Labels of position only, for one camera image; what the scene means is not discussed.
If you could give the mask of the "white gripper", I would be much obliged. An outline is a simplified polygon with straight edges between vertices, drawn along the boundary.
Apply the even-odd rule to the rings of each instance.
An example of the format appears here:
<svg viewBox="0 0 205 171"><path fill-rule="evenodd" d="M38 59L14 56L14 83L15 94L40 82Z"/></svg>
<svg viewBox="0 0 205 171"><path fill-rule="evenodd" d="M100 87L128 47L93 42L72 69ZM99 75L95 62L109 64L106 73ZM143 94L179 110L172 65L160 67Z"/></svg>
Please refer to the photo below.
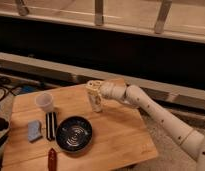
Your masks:
<svg viewBox="0 0 205 171"><path fill-rule="evenodd" d="M87 92L93 96L102 96L103 98L109 98L113 84L111 82L90 80L86 84Z"/></svg>

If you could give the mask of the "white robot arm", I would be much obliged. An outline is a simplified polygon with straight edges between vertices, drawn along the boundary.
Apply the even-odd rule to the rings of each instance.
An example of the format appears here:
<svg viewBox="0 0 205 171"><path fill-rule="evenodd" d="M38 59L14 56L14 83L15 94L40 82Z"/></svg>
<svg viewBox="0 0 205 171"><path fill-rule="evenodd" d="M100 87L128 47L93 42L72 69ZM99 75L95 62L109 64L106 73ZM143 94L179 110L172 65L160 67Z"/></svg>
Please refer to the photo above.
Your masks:
<svg viewBox="0 0 205 171"><path fill-rule="evenodd" d="M101 99L115 100L128 107L141 107L205 171L205 135L198 132L152 100L139 86L90 80L86 84L92 110L102 111Z"/></svg>

